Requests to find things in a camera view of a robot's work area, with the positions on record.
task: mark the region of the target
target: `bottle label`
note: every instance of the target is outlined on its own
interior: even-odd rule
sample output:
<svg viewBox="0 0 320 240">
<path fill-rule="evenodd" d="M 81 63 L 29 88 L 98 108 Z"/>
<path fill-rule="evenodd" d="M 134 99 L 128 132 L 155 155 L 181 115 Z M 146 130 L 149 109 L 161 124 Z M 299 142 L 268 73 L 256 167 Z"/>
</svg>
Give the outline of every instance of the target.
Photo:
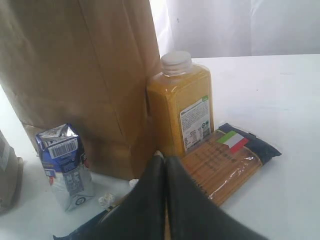
<svg viewBox="0 0 320 240">
<path fill-rule="evenodd" d="M 209 97 L 204 96 L 180 112 L 184 149 L 200 143 L 211 132 Z"/>
</svg>

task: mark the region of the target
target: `white table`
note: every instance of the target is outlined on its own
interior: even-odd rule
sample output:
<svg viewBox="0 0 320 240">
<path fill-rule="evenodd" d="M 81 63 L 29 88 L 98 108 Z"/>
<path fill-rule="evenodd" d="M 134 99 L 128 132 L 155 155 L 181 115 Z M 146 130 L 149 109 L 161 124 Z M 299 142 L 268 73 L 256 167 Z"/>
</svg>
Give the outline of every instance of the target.
<svg viewBox="0 0 320 240">
<path fill-rule="evenodd" d="M 222 208 L 272 240 L 319 238 L 320 55 L 198 58 L 212 73 L 214 122 L 228 122 L 277 147 Z M 97 199 L 63 212 L 27 135 L 0 91 L 0 129 L 24 159 L 18 206 L 0 216 L 0 239 L 66 235 L 101 211 Z M 128 192 L 128 182 L 94 174 L 97 197 Z"/>
</svg>

